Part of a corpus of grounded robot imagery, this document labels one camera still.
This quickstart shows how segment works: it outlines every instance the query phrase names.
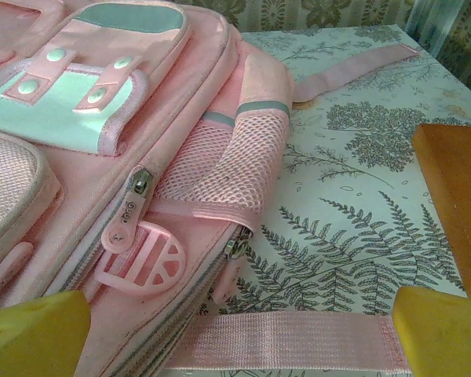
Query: metal zipper slider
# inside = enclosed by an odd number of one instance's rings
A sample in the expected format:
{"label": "metal zipper slider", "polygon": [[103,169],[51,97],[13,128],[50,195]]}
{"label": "metal zipper slider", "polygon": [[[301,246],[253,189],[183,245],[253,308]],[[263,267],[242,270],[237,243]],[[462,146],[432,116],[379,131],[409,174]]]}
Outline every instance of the metal zipper slider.
{"label": "metal zipper slider", "polygon": [[248,228],[240,225],[225,245],[224,252],[228,260],[211,295],[215,304],[223,304],[236,289],[237,276],[246,262],[246,259],[241,257],[245,255],[252,236],[253,233]]}
{"label": "metal zipper slider", "polygon": [[105,250],[120,254],[133,244],[140,213],[152,186],[152,178],[145,169],[137,171],[131,177],[131,184],[124,199],[101,234],[101,243]]}

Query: pink plastic buckle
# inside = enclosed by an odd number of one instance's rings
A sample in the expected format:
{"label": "pink plastic buckle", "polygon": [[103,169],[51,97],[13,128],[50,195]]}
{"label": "pink plastic buckle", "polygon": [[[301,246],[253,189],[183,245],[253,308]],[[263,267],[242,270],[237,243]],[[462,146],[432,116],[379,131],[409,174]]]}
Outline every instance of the pink plastic buckle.
{"label": "pink plastic buckle", "polygon": [[111,62],[73,111],[81,113],[101,112],[114,99],[124,82],[142,60],[142,56],[138,55],[135,57],[120,57]]}
{"label": "pink plastic buckle", "polygon": [[2,97],[28,105],[35,104],[59,79],[75,55],[72,49],[47,44],[33,59],[24,75]]}
{"label": "pink plastic buckle", "polygon": [[180,280],[186,254],[176,237],[163,227],[146,221],[138,226],[148,231],[143,246],[137,253],[105,251],[94,278],[128,295],[158,295]]}

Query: fern pattern tablecloth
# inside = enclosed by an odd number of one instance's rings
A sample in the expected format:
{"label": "fern pattern tablecloth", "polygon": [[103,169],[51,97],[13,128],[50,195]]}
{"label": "fern pattern tablecloth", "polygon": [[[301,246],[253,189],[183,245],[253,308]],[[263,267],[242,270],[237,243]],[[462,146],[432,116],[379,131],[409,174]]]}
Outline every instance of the fern pattern tablecloth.
{"label": "fern pattern tablecloth", "polygon": [[[295,79],[411,40],[396,26],[245,34]],[[239,292],[200,314],[331,310],[389,314],[398,287],[465,295],[411,147],[420,123],[471,124],[471,92],[426,52],[291,115],[291,136]],[[164,371],[163,377],[382,377],[380,372]]]}

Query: pink mesh pocket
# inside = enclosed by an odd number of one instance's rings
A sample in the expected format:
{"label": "pink mesh pocket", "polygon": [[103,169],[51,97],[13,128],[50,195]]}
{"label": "pink mesh pocket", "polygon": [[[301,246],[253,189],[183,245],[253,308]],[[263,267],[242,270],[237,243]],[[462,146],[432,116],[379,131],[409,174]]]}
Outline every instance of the pink mesh pocket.
{"label": "pink mesh pocket", "polygon": [[187,211],[255,230],[280,168],[288,123],[280,110],[244,112],[223,151],[221,139],[229,132],[213,127],[221,132],[214,137],[201,122],[162,179],[152,210]]}

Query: pink webbing strap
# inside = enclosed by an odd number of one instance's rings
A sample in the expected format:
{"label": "pink webbing strap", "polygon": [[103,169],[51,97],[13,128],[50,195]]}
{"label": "pink webbing strap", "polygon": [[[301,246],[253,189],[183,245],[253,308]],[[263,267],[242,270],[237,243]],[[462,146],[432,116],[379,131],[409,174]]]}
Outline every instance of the pink webbing strap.
{"label": "pink webbing strap", "polygon": [[322,93],[339,89],[371,71],[417,55],[419,52],[416,49],[403,43],[354,55],[326,71],[307,76],[298,82],[293,102],[310,101]]}
{"label": "pink webbing strap", "polygon": [[166,368],[410,372],[391,317],[312,311],[197,317]]}

